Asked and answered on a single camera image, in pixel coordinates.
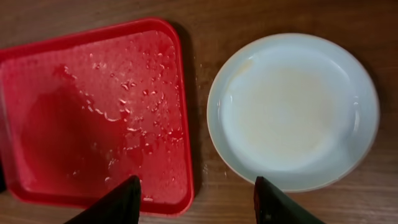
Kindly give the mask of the red plastic tray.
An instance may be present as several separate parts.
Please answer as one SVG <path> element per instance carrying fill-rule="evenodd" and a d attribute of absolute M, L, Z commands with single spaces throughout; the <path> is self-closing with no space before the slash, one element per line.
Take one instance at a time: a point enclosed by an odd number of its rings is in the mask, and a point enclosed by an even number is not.
<path fill-rule="evenodd" d="M 1 165 L 31 203 L 89 207 L 139 178 L 141 212 L 194 198 L 180 39 L 146 18 L 1 50 Z"/>

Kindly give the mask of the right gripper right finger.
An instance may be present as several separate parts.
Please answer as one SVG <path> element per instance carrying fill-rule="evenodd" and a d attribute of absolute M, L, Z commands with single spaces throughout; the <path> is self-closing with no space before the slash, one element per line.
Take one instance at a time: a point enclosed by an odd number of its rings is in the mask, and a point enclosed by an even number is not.
<path fill-rule="evenodd" d="M 260 176 L 254 186 L 254 210 L 257 224 L 325 224 Z"/>

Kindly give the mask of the light blue plate top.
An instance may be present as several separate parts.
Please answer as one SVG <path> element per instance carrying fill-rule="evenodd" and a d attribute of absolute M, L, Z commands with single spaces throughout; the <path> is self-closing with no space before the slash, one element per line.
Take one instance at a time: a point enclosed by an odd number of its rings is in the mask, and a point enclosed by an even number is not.
<path fill-rule="evenodd" d="M 367 156 L 380 121 L 368 71 L 314 35 L 275 34 L 232 55 L 217 73 L 206 118 L 227 166 L 284 192 L 341 180 Z"/>

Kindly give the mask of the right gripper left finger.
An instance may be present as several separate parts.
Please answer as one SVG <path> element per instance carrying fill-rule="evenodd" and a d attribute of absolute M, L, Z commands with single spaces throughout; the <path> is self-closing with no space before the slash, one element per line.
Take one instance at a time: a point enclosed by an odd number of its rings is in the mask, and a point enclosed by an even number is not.
<path fill-rule="evenodd" d="M 131 176 L 65 224 L 138 224 L 141 184 Z"/>

